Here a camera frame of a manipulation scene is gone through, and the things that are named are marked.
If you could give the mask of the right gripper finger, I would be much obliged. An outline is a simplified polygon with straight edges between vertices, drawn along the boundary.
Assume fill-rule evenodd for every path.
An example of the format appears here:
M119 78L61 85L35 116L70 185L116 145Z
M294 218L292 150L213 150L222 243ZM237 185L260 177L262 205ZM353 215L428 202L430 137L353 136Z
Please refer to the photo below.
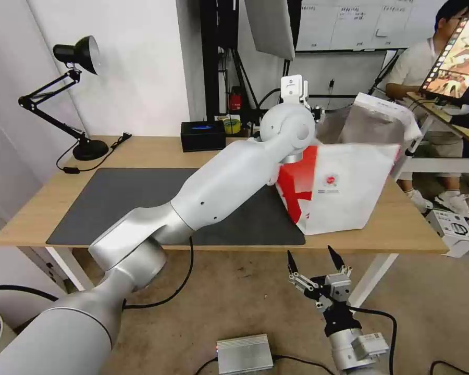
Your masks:
M342 257L332 248L332 246L328 245L327 247L334 267L337 270L336 273L327 275L328 283L351 283L350 276L352 273L352 267L345 264Z
M287 251L287 268L289 271L288 281L306 298L313 300L317 309L323 309L324 303L320 301L323 296L321 293L322 287L298 272L297 265L290 251Z

